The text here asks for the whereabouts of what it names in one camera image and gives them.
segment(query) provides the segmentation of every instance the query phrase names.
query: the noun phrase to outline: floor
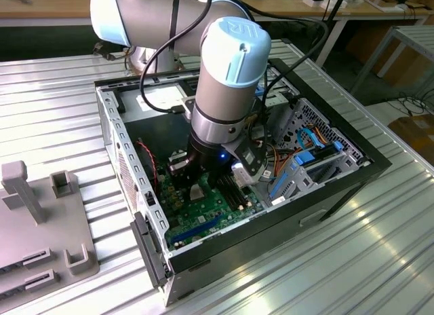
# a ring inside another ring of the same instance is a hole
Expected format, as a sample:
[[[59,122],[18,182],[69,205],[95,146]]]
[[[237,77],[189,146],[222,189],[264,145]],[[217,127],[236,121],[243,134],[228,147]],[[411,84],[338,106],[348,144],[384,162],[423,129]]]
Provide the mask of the floor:
[[[301,22],[269,22],[263,27],[272,39],[288,38],[303,52],[309,50],[312,38],[316,35],[314,27]],[[94,44],[99,41],[91,26],[2,28],[2,33],[2,37],[7,39],[2,42],[0,62],[91,54]],[[341,36],[340,40],[345,41],[345,36]],[[349,89],[363,65],[345,52],[344,45],[345,42],[335,45],[323,68],[342,87]],[[121,49],[114,44],[108,48],[110,51]],[[400,91],[411,93],[413,89],[392,88],[370,73],[355,98],[363,105],[372,105],[386,98],[398,97]]]

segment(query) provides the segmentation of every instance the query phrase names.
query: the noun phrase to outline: desk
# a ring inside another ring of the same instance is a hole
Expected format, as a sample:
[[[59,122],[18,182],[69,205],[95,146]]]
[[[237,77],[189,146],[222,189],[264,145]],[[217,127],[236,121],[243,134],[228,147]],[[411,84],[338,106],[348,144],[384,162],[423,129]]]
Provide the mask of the desk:
[[[50,26],[50,25],[89,25],[90,0],[32,0],[33,5],[0,0],[0,26]],[[322,18],[324,10],[310,7],[302,0],[242,0],[264,12],[281,16],[304,16]],[[416,24],[423,24],[432,12],[416,10]],[[317,64],[323,66],[334,44],[349,20],[402,20],[404,12],[384,13],[369,3],[348,7],[338,12],[330,36],[325,43]],[[258,21],[276,21],[259,16]]]
[[[321,7],[310,7],[302,2],[302,0],[242,0],[247,4],[257,8],[258,10],[277,14],[280,16],[305,16],[310,18],[318,18],[322,19],[324,15],[324,9]],[[403,20],[407,19],[415,19],[415,24],[421,25],[424,24],[427,18],[434,14],[433,11],[428,10],[416,10],[416,15],[410,17],[410,13],[404,11],[402,12],[391,12],[384,13],[374,6],[370,5],[367,2],[363,2],[362,4],[355,7],[346,7],[343,10],[338,11],[336,17],[336,24],[330,33],[321,53],[318,55],[316,63],[318,66],[322,67],[326,62],[326,59],[329,53],[332,51],[332,48],[336,41],[338,40],[341,32],[343,31],[345,25],[350,20]],[[266,18],[263,16],[259,16],[256,18],[258,21],[272,21],[275,19]],[[403,48],[399,47],[394,53],[394,55],[389,59],[386,67],[383,67],[381,70],[381,74],[385,74],[389,67],[393,64],[393,61],[399,56],[402,52]]]
[[[90,25],[90,0],[0,0],[0,26]]]
[[[292,64],[300,56],[273,41],[271,58]],[[199,59],[182,63],[192,69]],[[310,60],[298,76],[393,165],[330,219],[170,308],[152,288],[101,136],[93,82],[125,76],[122,61],[77,56],[0,67],[0,163],[20,158],[32,179],[74,172],[100,262],[95,276],[8,315],[432,313],[434,169]],[[68,139],[59,145],[59,136]],[[10,144],[21,151],[8,155]]]

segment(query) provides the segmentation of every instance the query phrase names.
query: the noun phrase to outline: green circuit board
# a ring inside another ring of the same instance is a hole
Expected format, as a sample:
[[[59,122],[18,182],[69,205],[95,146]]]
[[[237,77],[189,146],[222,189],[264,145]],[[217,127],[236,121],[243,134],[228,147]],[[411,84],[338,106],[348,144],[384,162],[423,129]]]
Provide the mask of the green circuit board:
[[[190,202],[186,196],[189,193],[186,189],[176,190],[169,174],[160,175],[159,201],[169,221],[170,228],[165,238],[170,250],[186,246],[264,210],[253,192],[249,189],[240,190],[238,187],[236,189],[243,196],[245,203],[235,208],[233,200],[228,203],[225,199],[228,198],[226,188],[220,186],[224,192],[221,192],[219,188],[211,189],[207,180],[208,174],[204,174],[198,182],[205,196],[200,200]],[[232,184],[231,189],[235,193],[235,184],[234,182]],[[177,239],[182,234],[184,236],[187,234],[188,238]]]

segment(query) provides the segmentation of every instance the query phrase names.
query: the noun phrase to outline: light blue joint cap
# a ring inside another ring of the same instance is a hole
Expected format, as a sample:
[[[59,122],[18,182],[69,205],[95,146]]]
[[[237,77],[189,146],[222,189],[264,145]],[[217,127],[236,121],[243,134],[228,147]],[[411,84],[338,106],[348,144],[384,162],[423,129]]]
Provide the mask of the light blue joint cap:
[[[116,0],[90,0],[90,18],[99,38],[130,46]]]
[[[247,88],[264,75],[270,49],[270,36],[259,25],[227,16],[208,28],[201,55],[216,81],[232,88]]]

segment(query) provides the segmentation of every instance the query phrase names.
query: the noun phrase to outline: red wire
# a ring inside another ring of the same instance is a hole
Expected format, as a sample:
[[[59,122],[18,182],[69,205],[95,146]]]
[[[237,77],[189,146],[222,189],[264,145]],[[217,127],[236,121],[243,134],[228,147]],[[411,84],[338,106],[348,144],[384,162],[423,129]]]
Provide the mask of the red wire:
[[[136,143],[139,144],[143,149],[145,149],[146,152],[149,154],[149,157],[152,162],[152,168],[154,170],[154,190],[155,193],[157,193],[157,167],[155,165],[154,155],[151,153],[151,151],[148,149],[148,147],[145,144],[139,141],[137,141]]]

